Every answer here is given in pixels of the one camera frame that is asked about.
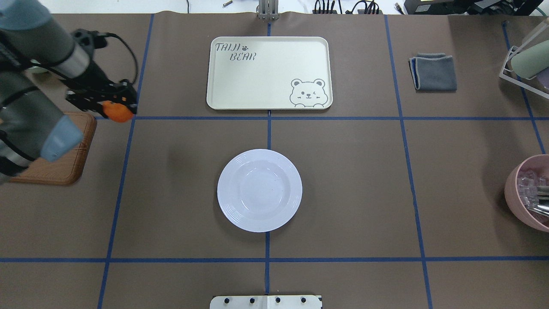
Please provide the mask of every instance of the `brown wooden tray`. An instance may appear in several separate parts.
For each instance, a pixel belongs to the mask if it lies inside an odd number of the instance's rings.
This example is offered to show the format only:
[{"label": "brown wooden tray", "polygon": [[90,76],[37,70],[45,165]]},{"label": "brown wooden tray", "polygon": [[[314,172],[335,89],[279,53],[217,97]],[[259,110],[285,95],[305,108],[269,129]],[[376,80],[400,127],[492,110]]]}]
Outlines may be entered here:
[{"label": "brown wooden tray", "polygon": [[37,159],[21,175],[11,178],[10,182],[68,186],[80,178],[96,131],[97,120],[88,113],[65,114],[84,133],[82,142],[55,162]]}]

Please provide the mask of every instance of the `light green cylinder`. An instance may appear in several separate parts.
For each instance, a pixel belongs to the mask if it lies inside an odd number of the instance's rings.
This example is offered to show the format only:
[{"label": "light green cylinder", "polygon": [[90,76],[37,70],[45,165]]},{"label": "light green cylinder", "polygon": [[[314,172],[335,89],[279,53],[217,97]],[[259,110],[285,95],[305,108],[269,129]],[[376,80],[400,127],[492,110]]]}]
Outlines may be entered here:
[{"label": "light green cylinder", "polygon": [[549,40],[534,45],[511,58],[513,71],[522,78],[532,78],[549,68]]}]

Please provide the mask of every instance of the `white mounting plate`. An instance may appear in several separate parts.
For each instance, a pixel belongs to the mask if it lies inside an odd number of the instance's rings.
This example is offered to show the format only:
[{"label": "white mounting plate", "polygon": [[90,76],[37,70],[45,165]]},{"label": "white mounting plate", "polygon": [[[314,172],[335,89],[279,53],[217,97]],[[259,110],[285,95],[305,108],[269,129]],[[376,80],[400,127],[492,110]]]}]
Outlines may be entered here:
[{"label": "white mounting plate", "polygon": [[210,302],[210,309],[322,309],[319,295],[278,296],[217,296]]},{"label": "white mounting plate", "polygon": [[206,101],[213,109],[326,109],[328,42],[321,37],[217,37]]}]

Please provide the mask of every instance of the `white plate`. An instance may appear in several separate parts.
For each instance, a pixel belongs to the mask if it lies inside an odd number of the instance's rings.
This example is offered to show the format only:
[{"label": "white plate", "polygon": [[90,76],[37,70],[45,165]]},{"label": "white plate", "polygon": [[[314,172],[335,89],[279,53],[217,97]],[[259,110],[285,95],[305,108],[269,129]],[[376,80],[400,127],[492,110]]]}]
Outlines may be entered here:
[{"label": "white plate", "polygon": [[217,200],[234,225],[251,232],[277,229],[288,222],[301,202],[301,177],[278,152],[248,150],[221,172]]},{"label": "white plate", "polygon": [[215,38],[206,102],[213,109],[328,108],[329,55],[321,37]]}]

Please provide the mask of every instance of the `gray cloth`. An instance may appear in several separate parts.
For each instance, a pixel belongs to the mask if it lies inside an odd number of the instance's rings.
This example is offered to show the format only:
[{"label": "gray cloth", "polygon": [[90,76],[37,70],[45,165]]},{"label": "gray cloth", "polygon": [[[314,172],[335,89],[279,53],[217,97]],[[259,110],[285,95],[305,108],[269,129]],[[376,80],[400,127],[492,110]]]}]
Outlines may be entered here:
[{"label": "gray cloth", "polygon": [[452,56],[419,53],[410,58],[410,71],[416,90],[456,91],[456,70]]}]

